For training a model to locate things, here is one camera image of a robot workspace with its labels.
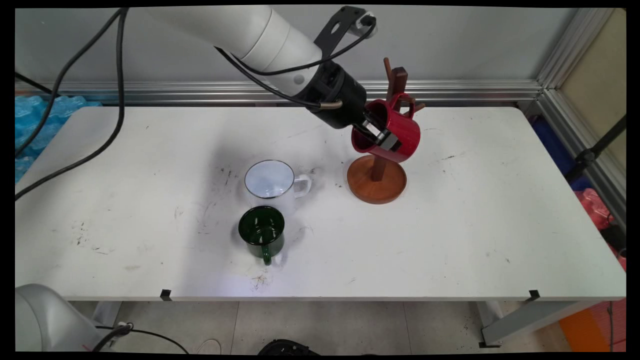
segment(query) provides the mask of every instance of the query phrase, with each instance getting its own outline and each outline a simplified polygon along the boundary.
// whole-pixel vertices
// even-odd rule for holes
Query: black cable
[[[25,82],[25,83],[27,83],[27,84],[29,84],[29,85],[31,85],[31,86],[33,86],[33,87],[35,87],[35,88],[39,89],[40,91],[42,91],[42,92],[45,92],[45,93],[49,94],[49,95],[51,95],[51,94],[53,93],[53,92],[51,91],[51,89],[50,89],[50,88],[47,88],[47,87],[46,87],[46,86],[44,86],[43,84],[37,83],[37,82],[35,82],[35,81],[33,81],[33,80],[29,79],[29,78],[27,78],[26,76],[24,76],[24,75],[20,74],[20,73],[19,73],[19,72],[17,72],[17,71],[14,71],[14,73],[15,73],[15,78],[16,78],[16,79],[18,79],[18,80],[20,80],[20,81],[23,81],[23,82]]]
[[[618,251],[618,255],[616,255],[616,260],[620,258],[622,253],[626,251],[626,247],[620,249]],[[613,352],[613,301],[609,301],[609,307],[607,308],[607,312],[609,313],[609,329],[611,330],[611,337],[609,338],[609,352]]]
[[[96,326],[96,329],[113,329],[112,327],[108,327],[108,326]],[[172,343],[176,344],[182,351],[184,351],[185,354],[189,354],[189,352],[187,351],[187,349],[185,349],[182,345],[180,345],[177,341],[171,339],[171,338],[167,338],[166,336],[160,335],[160,334],[156,334],[154,332],[150,332],[150,331],[144,331],[144,330],[137,330],[137,329],[131,329],[131,332],[139,332],[141,334],[147,334],[147,335],[153,335],[153,336],[157,336],[158,338],[161,339],[165,339],[167,341],[171,341]]]
[[[255,70],[253,68],[251,68],[249,65],[243,63],[239,58],[237,58],[236,56],[234,56],[236,58],[236,60],[244,67],[246,67],[250,72],[254,73],[254,74],[258,74],[261,76],[272,76],[272,75],[280,75],[280,74],[285,74],[287,72],[292,72],[292,71],[297,71],[297,70],[303,70],[303,69],[307,69],[310,67],[314,67],[316,65],[320,65],[322,63],[326,63],[329,60],[335,59],[338,56],[346,53],[347,51],[351,50],[352,48],[354,48],[354,46],[358,45],[360,42],[362,42],[364,39],[366,39],[369,35],[371,35],[371,33],[373,32],[373,30],[376,27],[376,18],[372,17],[372,16],[365,16],[362,20],[367,21],[370,25],[369,25],[369,30],[367,30],[367,32],[362,35],[361,37],[358,38],[358,40],[355,40],[354,42],[352,42],[351,44],[347,45],[345,48],[341,49],[340,51],[331,54],[325,58],[322,58],[320,60],[314,61],[312,63],[308,63],[305,65],[300,65],[300,66],[296,66],[296,67],[290,67],[288,69],[282,69],[282,70],[278,70],[278,71],[258,71]]]
[[[75,54],[74,57],[72,57],[71,60],[69,60],[65,64],[65,66],[62,68],[62,70],[58,74],[58,77],[56,78],[56,82],[53,84],[53,89],[51,90],[51,99],[49,99],[49,103],[47,105],[47,108],[45,109],[44,113],[42,114],[42,118],[40,119],[40,122],[38,123],[38,126],[33,131],[33,133],[29,136],[29,138],[22,145],[20,145],[20,147],[18,149],[16,149],[16,151],[15,151],[15,157],[16,158],[18,157],[18,155],[20,155],[20,153],[27,146],[29,146],[29,144],[31,144],[33,139],[35,139],[36,136],[38,136],[38,133],[40,132],[40,130],[42,130],[42,127],[44,126],[44,123],[47,121],[47,118],[49,117],[49,113],[51,112],[51,108],[53,107],[53,102],[54,102],[54,100],[55,100],[55,98],[56,98],[56,96],[58,94],[58,88],[60,87],[60,83],[62,82],[62,79],[65,77],[65,74],[67,73],[69,68],[71,68],[71,66],[80,58],[80,56],[82,56],[87,50],[89,50],[91,48],[91,46],[93,46],[95,44],[95,42],[98,41],[98,39],[107,31],[107,29],[109,29],[111,24],[115,21],[115,19],[122,12],[122,9],[123,8],[118,9],[118,11],[116,11],[116,13],[113,14],[109,18],[109,20],[107,20],[107,23],[102,27],[102,29],[100,29],[100,31],[98,31],[98,33],[95,34],[95,36],[91,40],[89,40],[89,42],[86,43],[86,45],[82,49],[80,49],[80,51],[78,51],[77,54]]]
[[[609,327],[611,328],[611,340],[609,341],[609,352],[613,352],[613,301],[609,302],[609,307],[607,308],[607,312],[609,313]]]
[[[93,348],[93,350],[91,350],[92,352],[99,352],[100,350],[102,350],[102,348],[109,342],[109,340],[113,339],[115,336],[117,335],[126,335],[129,334],[130,331],[133,330],[133,324],[132,323],[128,323],[127,325],[123,325],[123,326],[118,326],[117,328],[112,328],[109,327],[107,329],[111,329],[111,332],[109,332],[109,334],[106,334],[106,336],[104,336],[97,344],[96,346]]]
[[[124,75],[122,72],[122,40],[124,37],[124,22],[125,22],[125,19],[127,18],[128,11],[129,11],[129,8],[121,8],[116,12],[116,15],[120,16],[120,20],[118,21],[118,36],[116,38],[116,68],[118,71],[118,122],[116,123],[116,128],[113,130],[111,136],[109,136],[107,141],[104,144],[102,144],[102,146],[100,146],[100,148],[98,148],[96,151],[92,152],[87,157],[80,159],[77,162],[67,167],[61,168],[60,170],[53,172],[41,178],[40,180],[36,181],[35,183],[27,186],[26,188],[22,189],[19,193],[15,195],[15,201],[18,201],[18,199],[21,198],[24,194],[46,183],[47,181],[53,179],[54,177],[64,174],[65,172],[72,170],[74,168],[77,168],[78,166],[95,158],[102,151],[108,148],[109,145],[111,145],[111,143],[113,142],[113,140],[115,140],[116,136],[118,136],[118,133],[122,128],[122,124],[124,123]]]
[[[265,83],[261,82],[260,80],[258,80],[255,76],[251,75],[247,70],[245,70],[242,66],[240,66],[240,64],[236,63],[229,55],[227,55],[227,53],[224,50],[220,49],[217,46],[214,46],[214,47],[239,72],[242,72],[244,76],[248,77],[251,81],[253,81],[254,83],[260,85],[261,88],[267,90],[268,92],[270,92],[270,93],[272,93],[274,95],[277,95],[277,96],[279,96],[279,97],[281,97],[283,99],[287,99],[287,100],[289,100],[291,102],[295,102],[296,104],[307,106],[309,108],[330,109],[330,108],[339,108],[340,107],[340,106],[332,107],[333,104],[338,105],[335,102],[309,102],[309,101],[299,100],[299,99],[296,99],[295,97],[291,97],[289,95],[283,94],[282,92],[279,92],[278,90],[275,90],[274,88],[271,88],[267,84],[265,84]]]

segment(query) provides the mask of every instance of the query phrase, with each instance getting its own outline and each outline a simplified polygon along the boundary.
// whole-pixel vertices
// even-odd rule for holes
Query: wooden pole
[[[396,67],[392,70],[391,64],[389,64],[389,58],[385,58],[384,63],[385,72],[387,73],[387,79],[389,80],[389,87],[387,89],[387,101],[390,101],[395,94],[404,92],[409,74],[406,73],[404,67]],[[400,111],[399,101],[396,103],[396,106],[394,106],[394,110]],[[376,156],[374,158],[373,167],[371,168],[371,181],[378,182],[382,180],[385,175],[387,162],[387,159],[381,158],[379,156]]]

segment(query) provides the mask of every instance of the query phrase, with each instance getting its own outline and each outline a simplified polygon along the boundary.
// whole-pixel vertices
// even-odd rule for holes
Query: mug rim
[[[282,231],[280,231],[280,234],[278,234],[278,236],[276,236],[275,238],[273,238],[273,240],[269,241],[268,243],[262,244],[262,245],[258,245],[258,244],[252,244],[248,241],[246,241],[243,236],[242,236],[242,232],[240,231],[240,224],[242,224],[242,219],[246,216],[249,215],[251,212],[258,210],[258,209],[270,209],[270,210],[275,210],[275,213],[277,215],[279,215],[278,217],[280,219],[282,219]],[[240,238],[247,244],[249,245],[253,245],[253,246],[266,246],[269,245],[271,243],[273,243],[274,241],[276,241],[277,239],[279,239],[282,234],[284,234],[284,225],[285,225],[285,221],[284,221],[284,216],[283,214],[280,212],[280,210],[274,208],[273,206],[268,206],[268,205],[260,205],[260,206],[255,206],[254,208],[251,208],[249,210],[247,210],[241,217],[240,220],[238,220],[238,234],[240,235]]]
[[[248,187],[247,187],[247,185],[246,185],[246,176],[249,174],[249,171],[251,171],[251,169],[253,169],[253,167],[254,167],[255,165],[258,165],[259,163],[263,163],[263,162],[265,162],[265,161],[277,161],[277,162],[279,162],[279,163],[283,163],[284,165],[287,165],[287,167],[289,168],[289,170],[291,170],[291,176],[292,176],[292,179],[291,179],[291,185],[289,185],[289,187],[288,187],[285,191],[283,191],[280,195],[276,195],[276,196],[269,196],[269,197],[264,197],[264,196],[256,195],[255,193],[253,193],[253,191],[249,190],[249,188],[248,188]],[[293,183],[295,182],[295,180],[296,180],[296,173],[295,173],[295,172],[293,171],[293,169],[289,166],[289,164],[287,164],[286,162],[284,162],[284,161],[282,161],[282,160],[266,159],[266,160],[258,161],[257,163],[255,163],[255,164],[251,165],[251,167],[249,168],[249,170],[247,170],[247,171],[244,173],[244,188],[245,188],[245,189],[246,189],[246,191],[248,191],[251,195],[253,195],[253,196],[255,196],[255,197],[258,197],[258,198],[260,198],[260,199],[275,199],[275,198],[277,198],[277,197],[281,197],[282,195],[286,194],[286,193],[287,193],[287,192],[288,192],[288,191],[293,187]]]

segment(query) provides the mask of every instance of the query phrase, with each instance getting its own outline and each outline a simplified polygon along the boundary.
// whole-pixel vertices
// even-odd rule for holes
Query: table leg
[[[495,305],[498,305],[499,310],[497,302],[478,303],[480,317],[483,321],[484,344],[481,346],[499,347],[512,336],[533,332],[597,303],[536,300],[527,302],[520,309],[504,317],[501,317],[502,311],[496,311]],[[488,325],[484,323],[491,320],[493,321]]]
[[[105,326],[114,326],[122,301],[100,301],[93,311],[92,320]]]

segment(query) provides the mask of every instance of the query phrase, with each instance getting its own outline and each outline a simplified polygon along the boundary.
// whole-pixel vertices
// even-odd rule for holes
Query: beige panel
[[[561,87],[600,138],[627,113],[627,12],[617,8]],[[609,146],[627,169],[627,132]]]

